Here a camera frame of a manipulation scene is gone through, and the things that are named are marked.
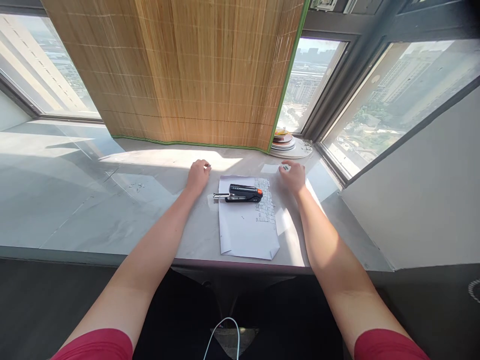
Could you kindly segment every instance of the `left hand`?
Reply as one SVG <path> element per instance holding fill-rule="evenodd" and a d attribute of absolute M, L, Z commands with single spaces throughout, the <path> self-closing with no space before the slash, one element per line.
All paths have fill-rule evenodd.
<path fill-rule="evenodd" d="M 195 197 L 199 197 L 209 182 L 211 165 L 206 160 L 197 160 L 191 167 L 188 173 L 188 180 L 186 182 L 185 190 L 191 192 Z"/>

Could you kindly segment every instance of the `forearm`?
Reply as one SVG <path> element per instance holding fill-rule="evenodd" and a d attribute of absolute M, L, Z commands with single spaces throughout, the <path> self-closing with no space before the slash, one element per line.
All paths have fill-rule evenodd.
<path fill-rule="evenodd" d="M 177 253 L 197 197 L 185 189 L 126 257 L 109 286 L 154 293 Z"/>
<path fill-rule="evenodd" d="M 310 266 L 325 295 L 375 291 L 369 276 L 303 187 L 296 195 Z"/>

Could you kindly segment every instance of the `red shirt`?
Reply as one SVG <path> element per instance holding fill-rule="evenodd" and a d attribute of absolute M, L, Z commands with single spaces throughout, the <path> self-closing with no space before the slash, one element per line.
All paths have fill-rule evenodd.
<path fill-rule="evenodd" d="M 100 329 L 77 337 L 51 360 L 132 360 L 130 338 L 117 329 Z M 429 360 L 409 338 L 398 332 L 375 329 L 364 332 L 355 343 L 355 360 Z"/>

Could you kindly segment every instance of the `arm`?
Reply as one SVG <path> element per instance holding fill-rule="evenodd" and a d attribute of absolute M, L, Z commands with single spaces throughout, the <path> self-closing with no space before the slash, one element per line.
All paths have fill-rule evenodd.
<path fill-rule="evenodd" d="M 174 260 L 190 210 L 210 170 L 205 160 L 192 164 L 186 188 L 125 258 L 63 346 L 90 331 L 113 328 L 126 333 L 135 349 L 150 301 Z"/>
<path fill-rule="evenodd" d="M 290 160 L 280 174 L 300 211 L 311 268 L 320 283 L 348 351 L 367 330 L 387 329 L 410 338 L 384 304 L 367 272 L 305 186 L 305 167 Z"/>

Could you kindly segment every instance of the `bamboo blind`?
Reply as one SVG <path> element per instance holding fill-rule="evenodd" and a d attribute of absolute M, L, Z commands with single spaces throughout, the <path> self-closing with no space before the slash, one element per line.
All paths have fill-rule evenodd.
<path fill-rule="evenodd" d="M 268 151 L 304 0 L 42 0 L 114 137 Z"/>

